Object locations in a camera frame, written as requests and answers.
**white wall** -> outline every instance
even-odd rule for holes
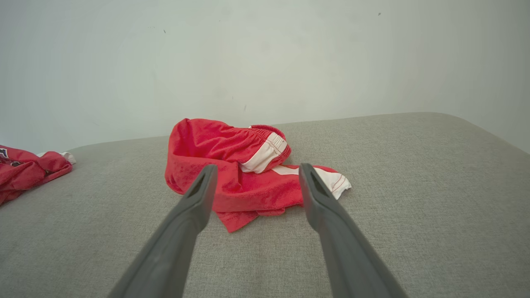
[[[529,1],[0,3],[6,146],[436,111],[530,152]]]

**white trim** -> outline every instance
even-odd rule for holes
[[[298,175],[298,169],[291,169],[283,165],[275,166],[272,170],[280,175]],[[315,168],[315,170],[335,199],[338,200],[346,189],[351,188],[350,181],[341,173],[326,172],[319,168]]]
[[[271,133],[261,147],[245,163],[240,164],[243,173],[261,173],[269,163],[287,148],[287,142],[276,133]]]

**gray upholstery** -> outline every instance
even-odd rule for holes
[[[339,202],[410,297],[530,291],[530,155],[460,118],[404,113],[277,125],[288,162],[335,168]],[[178,202],[167,137],[71,150],[74,171],[0,206],[1,297],[104,297]],[[328,297],[303,210],[197,240],[186,297]]]

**clothing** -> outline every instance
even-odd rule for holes
[[[47,152],[39,157],[0,145],[0,205],[71,170],[72,164],[57,152]]]
[[[184,194],[208,164],[218,167],[212,209],[234,232],[259,215],[274,216],[301,206],[298,166],[281,165],[291,149],[285,135],[271,126],[236,128],[220,121],[184,119],[171,132],[165,178]],[[315,166],[335,198],[351,188],[343,175]]]

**red fabric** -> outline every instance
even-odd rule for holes
[[[38,157],[28,151],[0,145],[0,205],[71,170],[72,165],[57,152]]]
[[[240,169],[239,164],[247,162],[272,133],[285,139],[282,132],[270,126],[235,128],[220,121],[184,119],[175,125],[169,139],[167,185],[184,194],[204,166],[217,165],[213,210],[228,232],[242,228],[259,215],[280,215],[286,207],[302,205],[298,175],[269,171],[285,161],[289,146],[262,173],[244,173]]]

